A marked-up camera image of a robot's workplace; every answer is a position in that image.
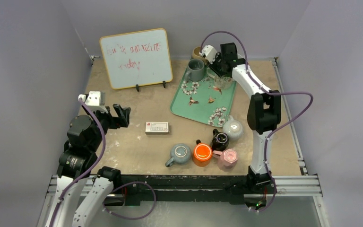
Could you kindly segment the grey mug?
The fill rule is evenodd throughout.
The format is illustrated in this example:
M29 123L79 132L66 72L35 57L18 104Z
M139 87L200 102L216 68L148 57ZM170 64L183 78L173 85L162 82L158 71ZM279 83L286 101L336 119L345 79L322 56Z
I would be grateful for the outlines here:
M188 63L184 80L189 81L200 81L205 76L205 64L200 59L191 59Z

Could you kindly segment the beige brown mug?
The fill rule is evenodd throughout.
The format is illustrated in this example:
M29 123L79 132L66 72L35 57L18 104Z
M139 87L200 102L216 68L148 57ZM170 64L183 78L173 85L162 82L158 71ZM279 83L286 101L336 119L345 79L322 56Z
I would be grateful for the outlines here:
M200 51L201 51L200 46L194 48L194 50L192 51L191 57L193 59L200 59L202 61L205 61L206 59L200 55Z

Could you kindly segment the cream white mug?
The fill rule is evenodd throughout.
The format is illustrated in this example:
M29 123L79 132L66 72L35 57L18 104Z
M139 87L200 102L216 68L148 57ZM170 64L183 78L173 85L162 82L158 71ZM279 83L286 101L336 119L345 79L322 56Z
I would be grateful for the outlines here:
M221 77L210 68L206 69L206 73L213 79L215 87L220 88L221 90L228 89L234 82L231 77Z

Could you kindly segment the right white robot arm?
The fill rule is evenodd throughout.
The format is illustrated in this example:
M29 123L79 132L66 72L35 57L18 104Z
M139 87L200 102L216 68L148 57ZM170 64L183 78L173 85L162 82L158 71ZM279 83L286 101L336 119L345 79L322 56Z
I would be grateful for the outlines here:
M253 73L248 62L239 57L235 43L222 44L221 51L213 46L202 47L200 55L220 77L236 81L249 97L247 123L253 131L253 154L246 180L251 192L259 192L271 182L269 156L273 131L281 122L281 98Z

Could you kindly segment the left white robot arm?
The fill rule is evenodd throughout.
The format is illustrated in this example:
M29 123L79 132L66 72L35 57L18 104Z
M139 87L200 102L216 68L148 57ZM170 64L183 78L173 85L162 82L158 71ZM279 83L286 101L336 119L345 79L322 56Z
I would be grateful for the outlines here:
M69 123L64 151L59 158L55 201L47 217L47 227L85 227L108 193L121 190L120 171L102 168L92 191L81 204L79 198L93 168L101 161L106 149L108 130L127 128L130 123L129 107L114 104L117 116L107 106L82 103L85 115L74 117Z

